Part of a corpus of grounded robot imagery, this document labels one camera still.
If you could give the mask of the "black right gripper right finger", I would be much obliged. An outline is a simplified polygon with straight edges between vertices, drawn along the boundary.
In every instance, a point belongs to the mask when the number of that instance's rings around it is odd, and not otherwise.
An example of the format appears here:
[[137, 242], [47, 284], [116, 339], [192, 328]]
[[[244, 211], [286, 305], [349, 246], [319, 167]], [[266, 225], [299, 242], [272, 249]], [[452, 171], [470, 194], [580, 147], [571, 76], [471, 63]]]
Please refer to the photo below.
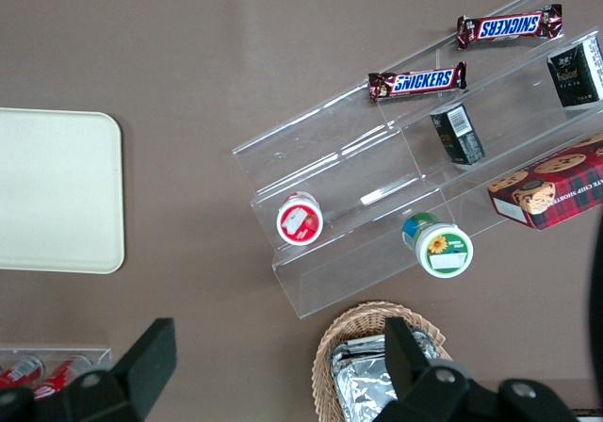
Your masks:
[[475, 421], [467, 410], [470, 384], [448, 361], [425, 357], [407, 323], [388, 318], [384, 327], [385, 365], [397, 398], [380, 412], [382, 421]]

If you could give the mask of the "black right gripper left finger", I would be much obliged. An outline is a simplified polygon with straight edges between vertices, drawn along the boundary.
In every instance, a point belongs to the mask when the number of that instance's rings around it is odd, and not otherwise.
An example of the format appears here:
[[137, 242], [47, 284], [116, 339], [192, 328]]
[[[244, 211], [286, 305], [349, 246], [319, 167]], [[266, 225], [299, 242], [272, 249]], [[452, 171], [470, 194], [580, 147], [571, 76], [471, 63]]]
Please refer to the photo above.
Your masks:
[[93, 370], [49, 398], [48, 421], [143, 421], [177, 365], [174, 320], [156, 319], [109, 370]]

